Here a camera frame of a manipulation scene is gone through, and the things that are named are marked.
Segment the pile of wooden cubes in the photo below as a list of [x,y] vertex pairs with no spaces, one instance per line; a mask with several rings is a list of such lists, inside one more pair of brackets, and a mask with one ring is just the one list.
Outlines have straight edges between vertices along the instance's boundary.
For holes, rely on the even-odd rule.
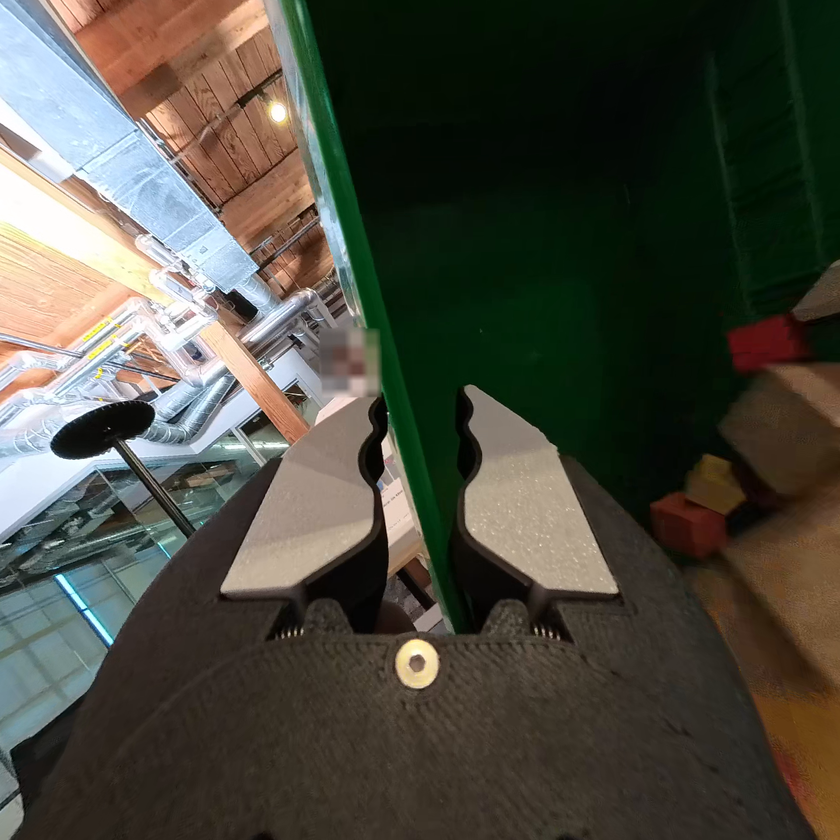
[[795,314],[736,328],[749,375],[683,490],[650,506],[654,535],[694,560],[721,554],[830,686],[838,688],[838,363],[812,362]]

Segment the green plastic box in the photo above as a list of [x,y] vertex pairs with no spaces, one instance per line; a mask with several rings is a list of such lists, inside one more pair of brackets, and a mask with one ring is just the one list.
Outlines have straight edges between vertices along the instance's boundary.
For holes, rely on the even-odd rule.
[[456,393],[643,525],[838,259],[838,2],[266,2],[457,630]]

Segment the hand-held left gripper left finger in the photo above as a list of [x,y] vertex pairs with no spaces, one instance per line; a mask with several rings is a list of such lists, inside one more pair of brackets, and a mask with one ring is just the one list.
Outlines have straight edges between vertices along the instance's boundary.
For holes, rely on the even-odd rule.
[[220,593],[281,599],[302,613],[333,599],[351,621],[374,621],[389,549],[382,494],[384,397],[352,400],[285,453]]

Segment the wooden ceiling beam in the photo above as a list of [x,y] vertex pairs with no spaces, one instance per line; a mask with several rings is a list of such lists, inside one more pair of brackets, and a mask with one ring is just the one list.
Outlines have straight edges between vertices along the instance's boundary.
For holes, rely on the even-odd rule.
[[[150,283],[152,261],[111,219],[94,213],[5,150],[1,166],[2,209],[11,212],[11,225],[141,296],[171,301]],[[201,336],[289,443],[304,437],[309,425],[228,326],[216,321]]]

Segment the person's left hand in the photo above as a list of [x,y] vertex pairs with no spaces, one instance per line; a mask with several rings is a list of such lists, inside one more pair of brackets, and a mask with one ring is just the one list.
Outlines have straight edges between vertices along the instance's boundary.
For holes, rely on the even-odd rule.
[[399,604],[387,600],[380,603],[373,634],[400,636],[414,634],[415,631],[414,622]]

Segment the silver air duct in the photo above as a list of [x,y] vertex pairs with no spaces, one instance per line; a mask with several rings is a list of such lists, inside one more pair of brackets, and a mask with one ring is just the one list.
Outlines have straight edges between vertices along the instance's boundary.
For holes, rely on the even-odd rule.
[[141,437],[185,445],[207,425],[235,378],[202,338],[219,324],[213,292],[237,291],[257,309],[236,337],[257,359],[289,337],[319,350],[305,316],[325,329],[337,324],[315,290],[284,301],[269,291],[241,245],[95,80],[43,2],[2,2],[1,12],[3,114],[46,141],[71,175],[145,229],[135,241],[151,246],[144,254],[154,267],[142,270],[141,279],[164,296],[163,303],[130,298],[81,340],[53,382],[2,404],[2,460],[45,453],[71,419],[126,406],[125,400],[99,399],[92,388],[142,339],[152,340],[182,379],[152,402],[164,414]]

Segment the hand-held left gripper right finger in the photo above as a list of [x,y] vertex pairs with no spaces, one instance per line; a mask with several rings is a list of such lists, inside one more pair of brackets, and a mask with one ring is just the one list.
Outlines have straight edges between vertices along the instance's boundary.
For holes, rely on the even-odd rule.
[[477,621],[502,601],[531,619],[557,601],[614,602],[620,588],[560,452],[475,385],[456,397],[458,492],[450,560]]

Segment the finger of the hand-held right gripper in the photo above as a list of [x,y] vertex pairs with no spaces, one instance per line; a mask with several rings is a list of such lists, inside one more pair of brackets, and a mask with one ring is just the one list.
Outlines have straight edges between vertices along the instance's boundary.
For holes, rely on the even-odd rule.
[[820,275],[814,286],[806,292],[791,310],[798,322],[816,322],[839,314],[839,260],[833,262]]

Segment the yellow plastic box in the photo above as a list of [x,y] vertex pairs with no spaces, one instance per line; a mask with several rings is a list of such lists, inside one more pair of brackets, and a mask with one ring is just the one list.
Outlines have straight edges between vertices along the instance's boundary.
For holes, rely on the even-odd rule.
[[819,838],[838,839],[838,691],[726,566],[683,574],[737,660],[798,805]]

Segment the black disc on rod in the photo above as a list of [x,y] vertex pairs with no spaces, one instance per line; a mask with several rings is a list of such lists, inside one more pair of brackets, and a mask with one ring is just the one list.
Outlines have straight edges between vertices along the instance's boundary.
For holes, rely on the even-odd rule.
[[49,449],[53,455],[65,460],[89,459],[115,449],[167,517],[189,539],[195,533],[194,526],[128,444],[131,439],[145,434],[153,421],[151,404],[142,401],[110,403],[66,423],[52,437]]

